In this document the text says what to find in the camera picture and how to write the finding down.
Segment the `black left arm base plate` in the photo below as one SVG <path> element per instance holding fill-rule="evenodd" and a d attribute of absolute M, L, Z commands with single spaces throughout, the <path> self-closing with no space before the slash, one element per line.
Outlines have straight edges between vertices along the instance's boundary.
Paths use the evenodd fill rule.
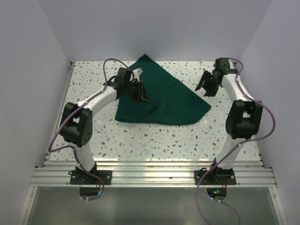
<path fill-rule="evenodd" d="M 102 179 L 101 184 L 111 185 L 113 172 L 110 170 L 95 171 L 93 174 Z M 94 176 L 88 175 L 82 170 L 72 170 L 68 172 L 68 175 L 71 176 L 70 184 L 71 185 L 96 185 L 99 184 L 99 180 Z"/>

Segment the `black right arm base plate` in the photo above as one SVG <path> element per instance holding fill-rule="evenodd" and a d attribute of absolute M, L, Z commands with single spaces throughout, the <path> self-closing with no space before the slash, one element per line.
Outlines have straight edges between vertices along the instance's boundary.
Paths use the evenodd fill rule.
<path fill-rule="evenodd" d="M 200 179 L 206 172 L 207 171 L 205 169 L 194 171 L 194 180 L 196 185 L 198 185 Z M 219 171 L 216 173 L 210 172 L 200 182 L 200 185 L 236 185 L 236 184 L 237 181 L 233 169 Z"/>

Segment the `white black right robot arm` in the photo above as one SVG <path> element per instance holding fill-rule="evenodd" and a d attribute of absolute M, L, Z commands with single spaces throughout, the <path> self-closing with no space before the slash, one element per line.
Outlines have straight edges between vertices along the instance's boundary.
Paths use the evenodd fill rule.
<path fill-rule="evenodd" d="M 225 143 L 210 167 L 209 179 L 214 184 L 225 179 L 225 172 L 233 169 L 244 143 L 258 133 L 263 110 L 253 101 L 237 74 L 222 75 L 217 71 L 204 71 L 196 90 L 203 88 L 205 96 L 214 97 L 219 87 L 225 89 L 232 106 L 225 122 Z"/>

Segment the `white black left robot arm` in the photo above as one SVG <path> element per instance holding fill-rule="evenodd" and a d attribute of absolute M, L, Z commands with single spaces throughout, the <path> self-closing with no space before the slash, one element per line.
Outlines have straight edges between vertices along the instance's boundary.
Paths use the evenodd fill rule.
<path fill-rule="evenodd" d="M 135 80 L 124 84 L 111 82 L 105 90 L 76 104 L 65 105 L 60 135 L 68 143 L 68 147 L 73 149 L 76 167 L 82 170 L 81 179 L 87 184 L 94 183 L 98 177 L 98 173 L 94 170 L 96 162 L 89 144 L 93 132 L 93 117 L 108 104 L 123 96 L 128 96 L 130 100 L 136 102 L 150 101 L 144 82 Z"/>

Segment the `green surgical cloth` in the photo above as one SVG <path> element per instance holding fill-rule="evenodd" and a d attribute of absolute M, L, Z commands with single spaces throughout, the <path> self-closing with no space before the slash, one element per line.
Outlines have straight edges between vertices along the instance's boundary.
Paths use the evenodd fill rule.
<path fill-rule="evenodd" d="M 135 102 L 128 96 L 119 99 L 115 119 L 125 123 L 168 126 L 197 123 L 211 109 L 206 101 L 173 77 L 146 54 L 130 69 L 141 68 L 149 102 Z"/>

